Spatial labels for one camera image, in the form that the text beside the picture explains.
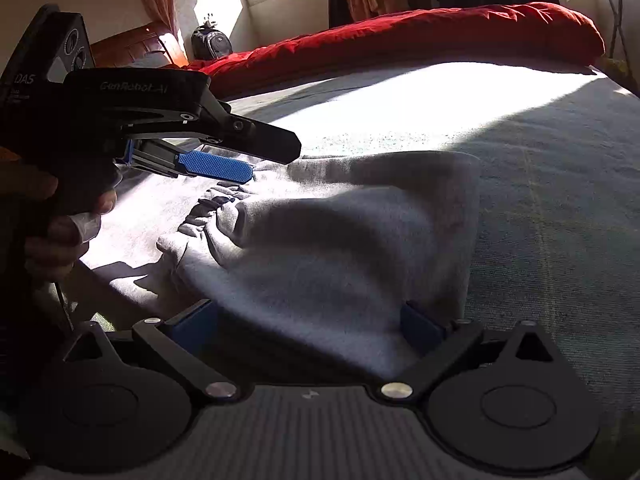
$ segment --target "backpack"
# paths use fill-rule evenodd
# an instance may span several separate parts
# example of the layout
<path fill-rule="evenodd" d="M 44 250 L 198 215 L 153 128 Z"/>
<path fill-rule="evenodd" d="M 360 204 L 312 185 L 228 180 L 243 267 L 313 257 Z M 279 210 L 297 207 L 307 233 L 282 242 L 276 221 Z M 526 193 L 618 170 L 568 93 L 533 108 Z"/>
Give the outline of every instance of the backpack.
<path fill-rule="evenodd" d="M 212 60 L 233 53 L 229 38 L 215 28 L 216 23 L 206 21 L 191 35 L 191 48 L 195 59 Z"/>

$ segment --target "screw head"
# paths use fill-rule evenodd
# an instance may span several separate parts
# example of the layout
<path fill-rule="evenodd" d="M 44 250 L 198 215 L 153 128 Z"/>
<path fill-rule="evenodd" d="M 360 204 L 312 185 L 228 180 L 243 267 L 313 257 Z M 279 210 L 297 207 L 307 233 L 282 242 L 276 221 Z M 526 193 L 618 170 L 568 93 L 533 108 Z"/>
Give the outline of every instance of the screw head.
<path fill-rule="evenodd" d="M 380 388 L 380 393 L 389 399 L 406 399 L 413 392 L 414 389 L 404 383 L 387 383 Z"/>
<path fill-rule="evenodd" d="M 238 388 L 235 384 L 220 381 L 219 383 L 209 384 L 205 388 L 205 391 L 209 397 L 213 397 L 214 399 L 228 399 L 236 394 Z"/>

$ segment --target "red blanket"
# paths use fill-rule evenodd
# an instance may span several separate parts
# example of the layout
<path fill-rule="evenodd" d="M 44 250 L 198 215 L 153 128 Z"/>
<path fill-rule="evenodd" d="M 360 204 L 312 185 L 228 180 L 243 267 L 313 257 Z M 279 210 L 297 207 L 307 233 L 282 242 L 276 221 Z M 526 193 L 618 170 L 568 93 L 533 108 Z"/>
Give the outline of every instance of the red blanket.
<path fill-rule="evenodd" d="M 547 4 L 411 10 L 231 54 L 187 68 L 211 77 L 225 98 L 318 75 L 393 60 L 441 56 L 537 56 L 589 65 L 604 54 L 593 22 Z"/>

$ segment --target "circular disc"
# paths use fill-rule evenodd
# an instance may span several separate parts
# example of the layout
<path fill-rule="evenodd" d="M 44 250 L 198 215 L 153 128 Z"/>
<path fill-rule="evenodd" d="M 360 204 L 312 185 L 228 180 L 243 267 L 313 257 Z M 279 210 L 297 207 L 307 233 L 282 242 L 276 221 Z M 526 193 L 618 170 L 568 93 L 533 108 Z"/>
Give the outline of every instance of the circular disc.
<path fill-rule="evenodd" d="M 67 362 L 22 402 L 18 430 L 30 455 L 56 469 L 107 473 L 153 459 L 185 431 L 187 393 L 145 368 Z"/>
<path fill-rule="evenodd" d="M 426 415 L 457 452 L 515 472 L 570 463 L 598 433 L 597 406 L 579 379 L 534 361 L 494 364 L 444 381 Z"/>

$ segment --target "wooden furniture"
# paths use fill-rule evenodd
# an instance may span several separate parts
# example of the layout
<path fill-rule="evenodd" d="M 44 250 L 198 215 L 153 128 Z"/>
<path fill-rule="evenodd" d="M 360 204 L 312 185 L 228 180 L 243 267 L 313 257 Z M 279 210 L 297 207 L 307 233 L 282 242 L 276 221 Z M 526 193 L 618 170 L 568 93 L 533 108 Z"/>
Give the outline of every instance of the wooden furniture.
<path fill-rule="evenodd" d="M 162 22 L 132 28 L 91 46 L 95 65 L 102 68 L 126 66 L 152 51 L 163 52 L 167 65 L 182 67 L 189 64 L 175 36 Z"/>

